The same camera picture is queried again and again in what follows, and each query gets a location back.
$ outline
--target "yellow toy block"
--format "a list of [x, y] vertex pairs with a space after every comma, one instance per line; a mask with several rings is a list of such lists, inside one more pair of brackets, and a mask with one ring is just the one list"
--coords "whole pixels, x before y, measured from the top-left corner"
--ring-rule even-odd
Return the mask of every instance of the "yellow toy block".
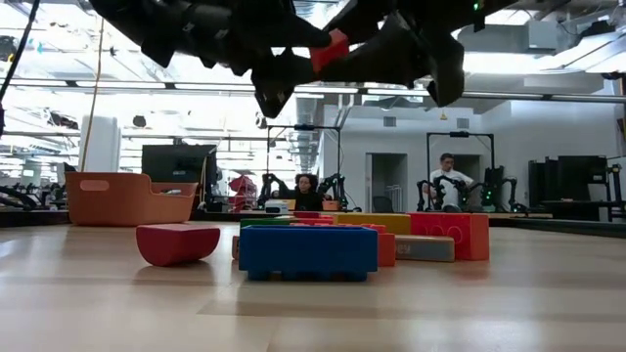
[[342, 213], [335, 215], [335, 224], [384, 225], [390, 234], [411, 234], [411, 216], [406, 214]]

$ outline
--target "orange plastic tub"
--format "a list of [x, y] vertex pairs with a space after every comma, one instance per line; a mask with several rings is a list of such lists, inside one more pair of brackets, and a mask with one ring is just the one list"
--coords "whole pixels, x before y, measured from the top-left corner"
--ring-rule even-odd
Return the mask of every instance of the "orange plastic tub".
[[[145, 174], [66, 173], [69, 220], [80, 226], [139, 226], [189, 220], [198, 184], [152, 183]], [[177, 195], [162, 194], [175, 190]]]

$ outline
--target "red toy block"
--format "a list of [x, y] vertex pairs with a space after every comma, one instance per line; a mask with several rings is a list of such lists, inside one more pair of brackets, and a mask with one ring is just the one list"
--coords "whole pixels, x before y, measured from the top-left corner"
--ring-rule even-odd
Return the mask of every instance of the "red toy block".
[[326, 226], [333, 225], [333, 219], [298, 219], [298, 222], [311, 226], [318, 224], [325, 224]]
[[317, 211], [294, 211], [293, 216], [298, 219], [319, 219], [321, 214]]
[[326, 48], [309, 48], [311, 64], [315, 73], [319, 73], [330, 62], [350, 53], [350, 42], [343, 32], [339, 29], [333, 29], [330, 35], [332, 41]]
[[219, 229], [206, 225], [164, 224], [137, 227], [137, 247], [154, 266], [170, 266], [200, 260], [219, 242]]
[[409, 213], [411, 216], [411, 235], [444, 236], [441, 215], [442, 213]]
[[454, 239], [455, 259], [489, 259], [489, 216], [486, 214], [410, 213], [412, 235]]
[[395, 235], [379, 233], [379, 266], [395, 266]]

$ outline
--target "computer monitor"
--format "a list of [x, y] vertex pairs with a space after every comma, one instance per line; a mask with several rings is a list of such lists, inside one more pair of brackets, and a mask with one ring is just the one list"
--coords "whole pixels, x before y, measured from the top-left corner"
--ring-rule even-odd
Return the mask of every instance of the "computer monitor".
[[214, 185], [217, 182], [215, 151], [213, 145], [143, 146], [141, 170], [153, 182], [200, 182], [202, 165], [206, 159], [204, 183]]
[[561, 198], [590, 200], [589, 185], [606, 183], [606, 157], [559, 156], [558, 178]]

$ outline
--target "chair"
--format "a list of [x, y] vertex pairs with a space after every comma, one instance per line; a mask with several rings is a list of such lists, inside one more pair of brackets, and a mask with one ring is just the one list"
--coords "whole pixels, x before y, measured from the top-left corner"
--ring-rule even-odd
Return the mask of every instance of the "chair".
[[391, 198], [376, 196], [372, 198], [372, 205], [375, 213], [393, 213], [393, 203]]

